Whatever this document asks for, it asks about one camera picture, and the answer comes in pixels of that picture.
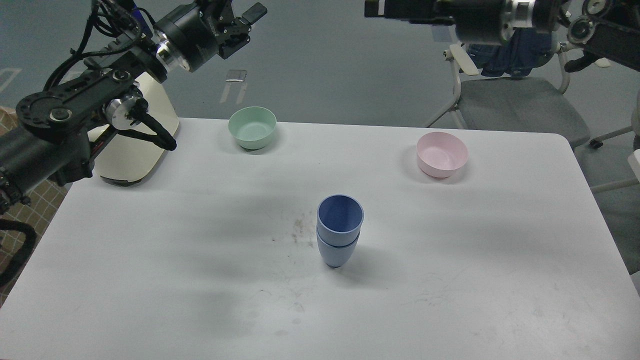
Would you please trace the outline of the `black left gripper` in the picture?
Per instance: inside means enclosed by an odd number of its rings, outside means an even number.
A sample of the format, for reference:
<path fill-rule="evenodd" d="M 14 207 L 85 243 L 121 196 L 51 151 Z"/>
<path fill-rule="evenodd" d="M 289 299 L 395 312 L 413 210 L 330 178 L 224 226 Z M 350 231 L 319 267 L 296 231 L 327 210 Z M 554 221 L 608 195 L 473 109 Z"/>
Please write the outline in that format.
<path fill-rule="evenodd" d="M 228 59 L 250 42 L 252 24 L 268 13 L 260 2 L 240 16 L 231 0 L 195 0 L 176 7 L 154 25 L 156 58 L 167 69 L 193 73 L 213 57 Z"/>

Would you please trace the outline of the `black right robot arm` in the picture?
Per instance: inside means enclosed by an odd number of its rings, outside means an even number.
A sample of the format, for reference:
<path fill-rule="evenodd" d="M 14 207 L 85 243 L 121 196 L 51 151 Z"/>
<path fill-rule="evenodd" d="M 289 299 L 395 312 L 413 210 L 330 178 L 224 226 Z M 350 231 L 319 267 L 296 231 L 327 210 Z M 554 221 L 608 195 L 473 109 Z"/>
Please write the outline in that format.
<path fill-rule="evenodd" d="M 570 63 L 581 71 L 598 59 L 639 70 L 639 2 L 585 0 L 580 16 L 570 19 L 562 0 L 366 0 L 366 18 L 419 25 L 454 26 L 467 44 L 505 45 L 518 28 L 551 34 L 567 29 L 567 41 L 583 50 Z"/>

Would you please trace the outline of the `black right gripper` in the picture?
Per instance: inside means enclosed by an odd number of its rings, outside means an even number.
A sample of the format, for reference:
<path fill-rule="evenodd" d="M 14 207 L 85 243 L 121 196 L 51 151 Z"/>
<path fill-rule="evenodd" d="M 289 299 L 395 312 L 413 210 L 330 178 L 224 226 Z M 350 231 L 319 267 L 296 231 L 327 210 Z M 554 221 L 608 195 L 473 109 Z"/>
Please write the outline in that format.
<path fill-rule="evenodd" d="M 506 0 L 365 0 L 366 18 L 455 27 L 457 38 L 467 44 L 507 43 L 514 32 L 508 12 Z"/>

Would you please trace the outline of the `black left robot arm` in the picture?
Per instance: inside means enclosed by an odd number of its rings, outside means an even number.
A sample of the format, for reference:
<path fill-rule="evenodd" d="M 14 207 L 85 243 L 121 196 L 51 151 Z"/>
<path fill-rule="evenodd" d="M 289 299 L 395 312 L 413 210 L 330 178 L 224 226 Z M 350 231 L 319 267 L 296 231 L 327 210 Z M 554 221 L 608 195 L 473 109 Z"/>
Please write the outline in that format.
<path fill-rule="evenodd" d="M 2 214 L 29 206 L 29 192 L 45 180 L 64 186 L 91 178 L 95 159 L 117 135 L 175 150 L 137 78 L 162 83 L 175 66 L 194 72 L 215 56 L 228 59 L 267 12 L 257 2 L 235 16 L 230 0 L 195 0 L 156 21 L 132 0 L 93 0 L 78 49 L 42 91 L 18 103 L 17 126 L 1 137 Z"/>

